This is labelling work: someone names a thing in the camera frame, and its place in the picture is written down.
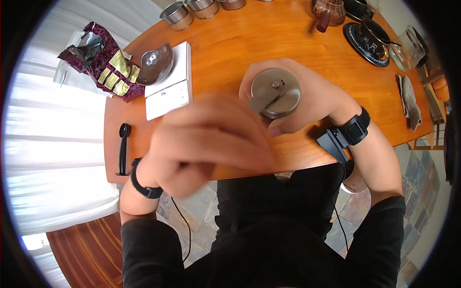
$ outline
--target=gray towel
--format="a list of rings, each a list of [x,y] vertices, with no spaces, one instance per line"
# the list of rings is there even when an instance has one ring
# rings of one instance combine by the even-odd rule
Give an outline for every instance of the gray towel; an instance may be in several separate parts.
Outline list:
[[[396,75],[397,83],[400,90],[400,100],[402,101],[403,115],[410,119],[410,128],[413,132],[421,125],[421,110],[416,104],[414,97],[413,86],[411,85],[410,78],[407,75],[403,77]]]

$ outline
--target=cup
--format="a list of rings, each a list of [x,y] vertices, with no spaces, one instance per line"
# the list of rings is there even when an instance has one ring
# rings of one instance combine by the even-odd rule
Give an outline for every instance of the cup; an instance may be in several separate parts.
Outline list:
[[[396,66],[406,72],[417,67],[421,59],[426,55],[426,49],[413,26],[407,26],[405,32],[399,36],[402,46],[390,46],[390,58],[394,60]]]
[[[189,13],[182,1],[177,1],[168,5],[160,13],[160,19],[167,22],[174,30],[181,31],[192,24],[194,16]]]
[[[199,19],[208,19],[219,11],[215,0],[185,0],[184,3]]]
[[[356,16],[357,18],[362,18],[364,16],[370,15],[373,17],[373,10],[368,7],[368,3],[365,0],[343,0],[344,9],[346,12]]]
[[[381,2],[379,0],[366,0],[368,2],[368,7],[370,7],[375,13],[380,13],[383,9]]]
[[[224,10],[240,9],[247,4],[247,0],[218,0]]]
[[[371,19],[365,18],[357,27],[355,36],[362,48],[381,60],[389,57],[389,36],[381,26]]]

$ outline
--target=hand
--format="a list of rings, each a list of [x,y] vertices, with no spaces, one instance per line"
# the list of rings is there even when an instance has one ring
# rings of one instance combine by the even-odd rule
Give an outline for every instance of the hand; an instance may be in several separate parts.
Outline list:
[[[210,180],[216,164],[267,170],[273,165],[267,130],[243,101],[205,97],[167,113],[138,165],[141,185],[187,197]]]
[[[346,91],[306,66],[287,58],[251,64],[240,85],[239,98],[250,99],[251,82],[260,72],[270,68],[289,71],[298,79],[301,86],[301,101],[298,107],[290,115],[271,122],[270,136],[295,133],[307,124],[327,116],[330,116],[333,124],[340,126],[354,115],[361,114],[359,104]]]

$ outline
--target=black shorts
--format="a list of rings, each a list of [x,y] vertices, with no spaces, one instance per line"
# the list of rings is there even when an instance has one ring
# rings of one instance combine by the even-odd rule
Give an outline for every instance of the black shorts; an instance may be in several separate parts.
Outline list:
[[[268,215],[295,218],[325,239],[342,179],[343,167],[334,163],[295,171],[285,182],[273,174],[219,180],[216,239]]]

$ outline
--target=saucer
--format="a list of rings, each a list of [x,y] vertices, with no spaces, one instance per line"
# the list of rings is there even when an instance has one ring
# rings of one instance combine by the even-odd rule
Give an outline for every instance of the saucer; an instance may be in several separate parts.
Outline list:
[[[387,67],[390,62],[389,58],[387,58],[386,60],[381,60],[359,45],[359,42],[355,38],[355,30],[357,29],[358,26],[359,26],[358,23],[353,23],[353,22],[347,23],[346,25],[343,26],[343,33],[344,33],[344,36],[346,36],[346,39],[349,42],[349,44],[352,47],[354,47],[357,50],[357,52],[360,55],[362,55],[363,58],[365,58],[372,64],[378,67]]]
[[[351,19],[354,19],[355,21],[358,21],[358,22],[362,22],[364,18],[368,18],[368,19],[371,19],[373,18],[373,10],[371,10],[370,8],[367,8],[367,14],[366,15],[362,15],[361,17],[357,17],[355,15],[352,15],[351,13],[347,12],[346,11],[346,15],[351,18]]]

